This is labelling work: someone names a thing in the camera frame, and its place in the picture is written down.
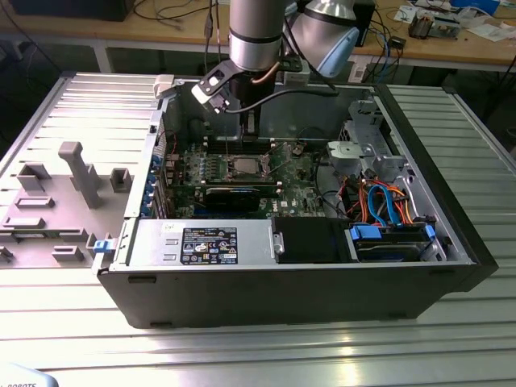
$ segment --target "blue cable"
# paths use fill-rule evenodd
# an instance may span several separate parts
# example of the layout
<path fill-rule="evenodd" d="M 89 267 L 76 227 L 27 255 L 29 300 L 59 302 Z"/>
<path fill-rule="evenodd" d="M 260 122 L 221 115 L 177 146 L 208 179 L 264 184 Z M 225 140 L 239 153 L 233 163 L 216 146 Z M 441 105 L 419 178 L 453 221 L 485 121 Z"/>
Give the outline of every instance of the blue cable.
<path fill-rule="evenodd" d="M 374 191 L 376 191 L 377 189 L 381 189 L 382 191 L 384 191 L 385 202 L 387 203 L 387 212 L 389 212 L 390 221 L 397 226 L 401 226 L 402 222 L 400 221 L 399 216 L 397 216 L 397 213 L 394 210 L 393 198 L 390 196 L 390 192 L 387 189 L 387 187 L 384 187 L 383 185 L 374 185 L 369 190 L 369 193 L 368 193 L 369 212 L 378 222 L 381 223 L 381 225 L 383 227 L 387 227 L 387 222 L 384 219 L 380 218 L 380 216 L 377 215 L 377 212 L 375 211 L 374 205 L 372 203 Z"/>

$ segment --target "wooden table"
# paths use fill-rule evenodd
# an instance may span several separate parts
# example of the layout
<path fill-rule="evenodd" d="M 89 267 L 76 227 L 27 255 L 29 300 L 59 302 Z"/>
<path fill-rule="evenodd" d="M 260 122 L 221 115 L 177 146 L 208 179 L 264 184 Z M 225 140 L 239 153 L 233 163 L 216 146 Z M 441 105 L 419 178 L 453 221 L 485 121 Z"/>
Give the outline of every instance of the wooden table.
<path fill-rule="evenodd" d="M 181 4 L 183 0 L 157 0 L 160 6 Z M 393 35 L 406 39 L 406 47 L 400 60 L 402 65 L 428 66 L 449 69 L 474 69 L 484 71 L 506 71 L 514 54 L 516 44 L 502 40 L 493 43 L 469 31 L 462 31 L 458 40 L 431 38 L 416 40 L 408 36 L 408 24 L 394 22 L 394 10 L 403 0 L 378 0 L 379 11 L 385 25 Z M 177 13 L 207 6 L 207 0 L 194 0 L 188 6 L 177 9 Z M 66 19 L 44 16 L 18 16 L 8 5 L 10 14 L 29 36 L 43 43 L 76 44 L 93 48 L 98 67 L 103 73 L 112 72 L 107 48 L 143 48 L 165 51 L 204 51 L 204 23 L 207 10 L 185 16 L 180 29 L 164 25 L 156 20 L 146 20 L 131 13 L 122 22 L 106 22 L 90 19 Z M 152 0 L 145 2 L 139 12 L 154 17 Z M 516 17 L 516 11 L 502 8 L 498 17 Z M 221 41 L 223 52 L 227 53 L 229 8 L 220 6 Z M 0 40 L 25 40 L 12 26 L 4 14 L 0 15 Z M 210 52 L 216 52 L 214 39 Z M 369 33 L 363 47 L 355 48 L 350 58 L 354 62 L 350 81 L 360 81 L 365 65 L 377 61 L 381 46 L 374 34 Z"/>

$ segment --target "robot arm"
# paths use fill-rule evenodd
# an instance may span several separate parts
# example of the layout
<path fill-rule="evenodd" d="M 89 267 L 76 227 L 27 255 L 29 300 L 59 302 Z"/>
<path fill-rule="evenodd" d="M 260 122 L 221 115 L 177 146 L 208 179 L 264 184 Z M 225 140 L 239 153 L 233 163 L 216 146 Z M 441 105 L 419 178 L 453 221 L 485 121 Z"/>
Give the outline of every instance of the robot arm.
<path fill-rule="evenodd" d="M 242 110 L 265 102 L 264 98 L 271 99 L 273 75 L 277 70 L 301 71 L 299 60 L 285 63 L 282 58 L 281 42 L 287 35 L 283 25 L 285 15 L 293 13 L 291 3 L 289 0 L 231 0 L 230 60 L 212 69 L 192 88 L 201 104 L 209 103 L 216 113 L 226 111 L 230 103 L 222 90 L 229 84 Z M 335 77 L 358 38 L 354 21 L 353 0 L 314 0 L 303 7 L 302 13 L 290 18 L 286 29 L 288 45 L 294 47 L 294 51 L 299 48 L 302 52 L 295 53 L 306 58 L 312 69 L 326 77 Z M 257 124 L 259 106 L 254 108 L 253 115 Z M 248 114 L 241 115 L 244 132 L 248 123 Z"/>

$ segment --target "warning label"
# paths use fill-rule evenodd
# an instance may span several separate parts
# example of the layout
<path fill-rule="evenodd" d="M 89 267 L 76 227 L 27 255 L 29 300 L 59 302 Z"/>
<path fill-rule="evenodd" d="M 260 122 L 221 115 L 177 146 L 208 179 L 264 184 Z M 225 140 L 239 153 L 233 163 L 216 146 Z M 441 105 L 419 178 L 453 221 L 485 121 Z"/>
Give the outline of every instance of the warning label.
<path fill-rule="evenodd" d="M 182 264 L 238 264 L 236 228 L 185 228 Z"/>

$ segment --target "motherboard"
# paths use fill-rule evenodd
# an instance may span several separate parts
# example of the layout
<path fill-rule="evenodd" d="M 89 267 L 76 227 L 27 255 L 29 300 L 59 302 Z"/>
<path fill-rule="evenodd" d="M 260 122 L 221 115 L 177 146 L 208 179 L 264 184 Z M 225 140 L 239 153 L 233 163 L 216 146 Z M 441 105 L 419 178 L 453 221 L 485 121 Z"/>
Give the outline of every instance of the motherboard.
<path fill-rule="evenodd" d="M 167 163 L 173 218 L 324 216 L 314 186 L 317 154 L 299 141 L 191 144 Z"/>

